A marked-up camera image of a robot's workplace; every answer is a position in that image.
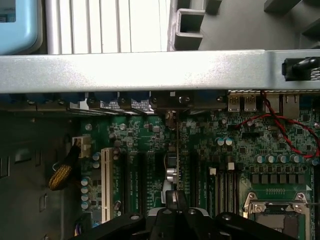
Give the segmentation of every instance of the green pcb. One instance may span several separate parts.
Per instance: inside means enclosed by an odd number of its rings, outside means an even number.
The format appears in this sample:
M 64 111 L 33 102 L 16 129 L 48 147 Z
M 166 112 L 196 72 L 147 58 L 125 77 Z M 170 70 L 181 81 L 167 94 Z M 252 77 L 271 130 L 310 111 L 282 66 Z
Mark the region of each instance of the green pcb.
M 206 209 L 211 216 L 223 211 L 244 214 L 244 205 L 250 193 L 259 201 L 292 202 L 297 194 L 303 194 L 307 202 L 314 200 L 314 159 L 303 159 L 294 156 L 283 137 L 274 126 L 272 119 L 257 119 L 254 122 L 235 130 L 234 125 L 253 116 L 250 112 L 208 112 L 202 115 L 179 116 L 178 134 L 165 126 L 165 120 L 158 116 L 114 116 L 110 118 L 88 118 L 81 123 L 81 134 L 90 135 L 92 154 L 103 148 L 119 146 L 121 152 L 130 156 L 128 184 L 130 189 L 130 211 L 138 212 L 139 203 L 139 159 L 137 153 L 146 154 L 146 210 L 163 207 L 161 203 L 162 185 L 165 179 L 162 159 L 156 153 L 165 154 L 175 149 L 178 140 L 179 182 L 178 189 L 184 190 L 188 200 L 196 198 L 195 205 Z M 314 128 L 318 118 L 311 110 L 300 111 L 304 125 Z M 316 144 L 312 136 L 297 125 L 286 125 L 287 134 L 293 145 L 302 152 L 315 152 Z M 191 158 L 197 157 L 196 169 L 193 169 Z M 92 159 L 83 159 L 82 174 L 92 174 Z M 209 168 L 224 165 L 224 174 L 210 175 Z M 242 166 L 236 173 L 235 168 Z M 113 200 L 122 199 L 121 164 L 114 161 Z M 101 186 L 94 188 L 92 199 L 99 207 L 97 193 Z M 308 234 L 302 225 L 307 221 L 310 237 L 314 232 L 314 212 L 298 216 L 299 239 L 307 239 Z

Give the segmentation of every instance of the motherboard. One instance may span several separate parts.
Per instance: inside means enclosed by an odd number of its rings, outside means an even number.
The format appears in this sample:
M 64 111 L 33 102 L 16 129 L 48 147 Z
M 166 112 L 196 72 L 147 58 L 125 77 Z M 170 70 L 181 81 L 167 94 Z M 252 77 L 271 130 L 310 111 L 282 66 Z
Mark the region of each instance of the motherboard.
M 300 108 L 299 122 L 320 132 L 319 115 Z M 211 217 L 233 212 L 300 240 L 315 238 L 316 157 L 295 154 L 272 118 L 250 111 L 166 116 L 111 116 L 81 122 L 91 156 L 81 158 L 81 207 L 97 226 L 126 212 L 147 216 L 165 206 L 166 190 L 184 190 L 190 207 Z M 299 125 L 285 124 L 292 144 L 317 150 Z

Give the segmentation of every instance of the red wire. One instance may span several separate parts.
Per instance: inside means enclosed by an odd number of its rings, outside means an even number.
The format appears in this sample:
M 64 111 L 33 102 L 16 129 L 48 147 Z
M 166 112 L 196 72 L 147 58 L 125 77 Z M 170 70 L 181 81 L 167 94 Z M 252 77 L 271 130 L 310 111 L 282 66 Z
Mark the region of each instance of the red wire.
M 271 107 L 271 104 L 269 102 L 269 100 L 267 99 L 267 94 L 265 91 L 261 91 L 260 92 L 261 97 L 263 98 L 263 102 L 265 104 L 265 106 L 269 109 L 270 113 L 267 114 L 263 114 L 263 115 L 257 115 L 254 117 L 251 117 L 241 123 L 239 123 L 238 125 L 235 126 L 235 129 L 239 129 L 242 125 L 246 124 L 249 121 L 255 120 L 255 119 L 263 119 L 266 117 L 272 117 L 274 120 L 275 125 L 279 128 L 280 132 L 283 135 L 283 139 L 285 140 L 285 142 L 289 145 L 289 147 L 291 148 L 291 150 L 296 153 L 297 155 L 303 156 L 304 158 L 314 158 L 314 157 L 318 157 L 320 155 L 320 140 L 318 138 L 318 136 L 315 134 L 315 132 L 307 127 L 306 125 L 302 124 L 299 121 L 293 120 L 293 119 L 288 119 L 284 116 L 278 116 L 276 115 L 275 111 L 273 110 L 273 108 Z M 292 141 L 288 138 L 288 135 L 286 133 L 286 129 L 285 127 L 280 123 L 280 120 L 284 120 L 285 122 L 292 124 L 292 125 L 299 125 L 301 126 L 303 129 L 307 130 L 313 137 L 314 140 L 316 142 L 317 148 L 316 148 L 316 152 L 314 154 L 305 154 L 303 152 L 301 152 L 300 150 L 298 150 L 292 143 Z

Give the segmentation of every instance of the yellow braided cable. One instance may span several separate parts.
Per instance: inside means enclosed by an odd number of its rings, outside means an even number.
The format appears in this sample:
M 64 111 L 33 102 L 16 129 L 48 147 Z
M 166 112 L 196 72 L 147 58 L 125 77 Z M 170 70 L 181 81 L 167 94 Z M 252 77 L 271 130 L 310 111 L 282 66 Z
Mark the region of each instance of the yellow braided cable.
M 52 191 L 58 190 L 67 180 L 72 171 L 71 166 L 61 165 L 58 170 L 53 174 L 49 181 L 49 188 Z

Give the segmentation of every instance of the white pci slot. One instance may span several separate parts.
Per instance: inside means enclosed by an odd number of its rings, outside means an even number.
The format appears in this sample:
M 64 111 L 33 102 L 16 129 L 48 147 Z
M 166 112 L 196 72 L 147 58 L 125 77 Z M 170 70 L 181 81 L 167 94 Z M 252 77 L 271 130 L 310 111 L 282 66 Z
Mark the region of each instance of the white pci slot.
M 101 196 L 102 196 L 102 223 L 114 217 L 113 195 L 114 195 L 114 163 L 113 149 L 103 148 L 101 150 Z

